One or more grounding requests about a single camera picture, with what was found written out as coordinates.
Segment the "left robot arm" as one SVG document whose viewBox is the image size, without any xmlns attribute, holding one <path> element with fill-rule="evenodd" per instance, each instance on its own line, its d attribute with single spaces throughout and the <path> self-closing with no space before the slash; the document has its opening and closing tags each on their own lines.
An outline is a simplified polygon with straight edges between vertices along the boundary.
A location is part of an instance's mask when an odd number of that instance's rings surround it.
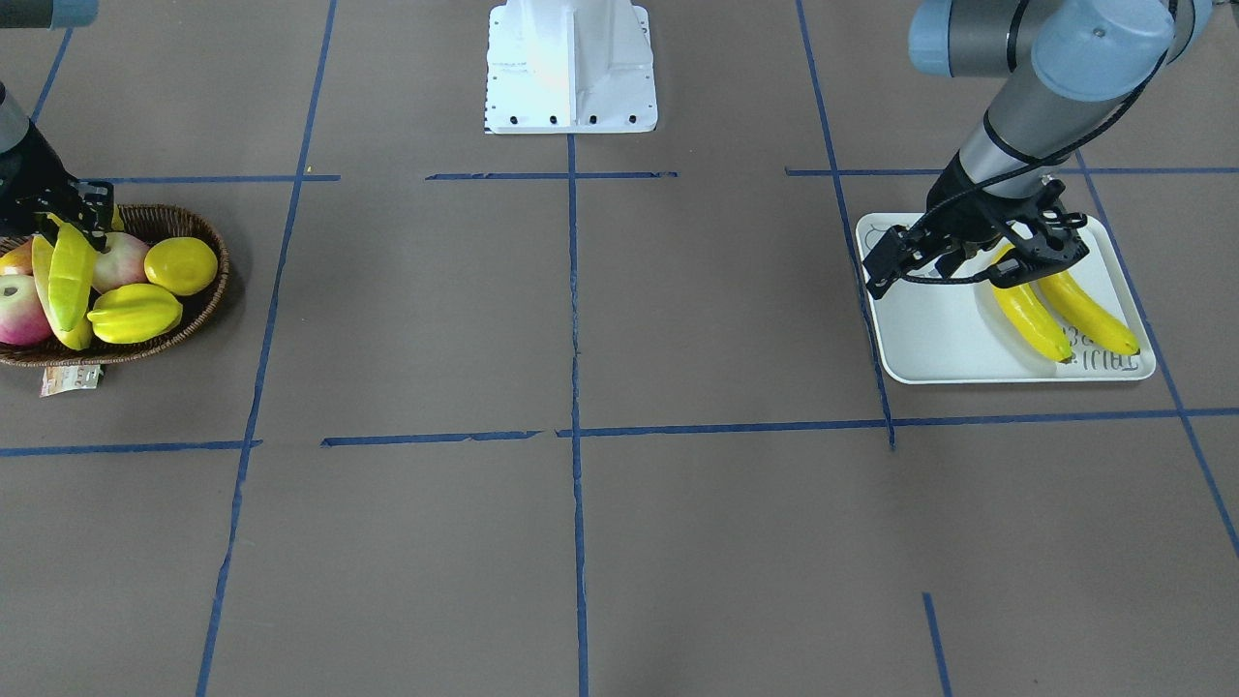
<svg viewBox="0 0 1239 697">
<path fill-rule="evenodd" d="M 1066 210 L 1058 170 L 1101 136 L 1154 76 L 1189 51 L 1211 1 L 923 1 L 909 58 L 927 76 L 999 76 L 983 120 L 926 196 L 921 220 L 892 232 L 893 267 L 875 284 L 957 284 L 957 269 L 1001 241 L 974 282 L 1014 288 L 1088 256 L 1085 217 Z"/>
</svg>

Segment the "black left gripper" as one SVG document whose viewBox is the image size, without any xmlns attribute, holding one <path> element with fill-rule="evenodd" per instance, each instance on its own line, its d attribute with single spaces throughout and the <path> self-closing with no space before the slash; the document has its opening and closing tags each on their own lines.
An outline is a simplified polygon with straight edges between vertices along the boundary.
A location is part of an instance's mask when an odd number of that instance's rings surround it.
<svg viewBox="0 0 1239 697">
<path fill-rule="evenodd" d="M 974 192 L 974 186 L 960 156 L 954 156 L 926 196 L 924 261 L 934 262 L 942 277 L 952 277 L 964 261 L 995 250 L 1001 241 L 1011 243 L 1014 265 L 991 275 L 999 287 L 1066 272 L 1089 255 L 1079 234 L 1087 215 L 1061 204 L 1066 184 L 1058 178 L 1015 198 Z"/>
</svg>

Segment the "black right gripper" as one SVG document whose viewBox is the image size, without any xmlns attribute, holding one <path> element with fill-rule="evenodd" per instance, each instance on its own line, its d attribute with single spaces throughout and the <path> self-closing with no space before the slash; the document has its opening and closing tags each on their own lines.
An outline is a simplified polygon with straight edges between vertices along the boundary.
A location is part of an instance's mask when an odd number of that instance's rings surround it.
<svg viewBox="0 0 1239 697">
<path fill-rule="evenodd" d="M 64 225 L 89 243 L 105 243 L 115 232 L 114 186 L 71 176 L 33 123 L 22 123 L 22 137 L 2 132 L 1 235 L 42 235 L 58 241 Z"/>
</svg>

